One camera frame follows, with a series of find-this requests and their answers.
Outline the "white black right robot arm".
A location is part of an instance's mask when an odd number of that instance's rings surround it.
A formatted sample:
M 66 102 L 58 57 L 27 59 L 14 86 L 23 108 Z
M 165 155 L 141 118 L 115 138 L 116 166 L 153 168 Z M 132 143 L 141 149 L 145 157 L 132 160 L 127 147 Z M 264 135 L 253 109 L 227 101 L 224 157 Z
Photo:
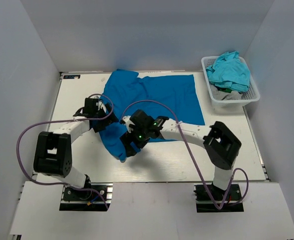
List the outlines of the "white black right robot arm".
M 138 120 L 134 116 L 125 116 L 120 120 L 127 131 L 120 137 L 126 157 L 134 156 L 151 139 L 187 141 L 206 150 L 215 166 L 213 186 L 226 191 L 231 179 L 234 162 L 238 156 L 241 142 L 222 122 L 211 126 L 179 122 L 159 116 Z

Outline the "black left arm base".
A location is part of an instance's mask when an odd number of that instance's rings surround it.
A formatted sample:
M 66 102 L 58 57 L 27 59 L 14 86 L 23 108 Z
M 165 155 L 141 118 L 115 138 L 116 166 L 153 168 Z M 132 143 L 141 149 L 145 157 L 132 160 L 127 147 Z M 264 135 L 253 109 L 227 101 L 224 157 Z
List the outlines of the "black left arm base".
M 112 183 L 92 183 L 91 188 L 99 192 L 109 207 L 112 200 Z M 64 187 L 59 211 L 67 212 L 106 212 L 107 208 L 101 197 L 92 191 L 78 191 Z

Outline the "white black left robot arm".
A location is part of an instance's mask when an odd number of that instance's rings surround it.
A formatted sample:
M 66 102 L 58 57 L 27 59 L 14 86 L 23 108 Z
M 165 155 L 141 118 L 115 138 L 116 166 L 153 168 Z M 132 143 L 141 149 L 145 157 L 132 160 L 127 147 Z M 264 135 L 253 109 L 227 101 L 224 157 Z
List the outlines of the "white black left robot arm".
M 72 143 L 90 130 L 98 133 L 119 121 L 112 104 L 98 99 L 86 101 L 85 106 L 60 128 L 38 135 L 33 163 L 35 172 L 78 189 L 85 188 L 88 177 L 73 166 Z

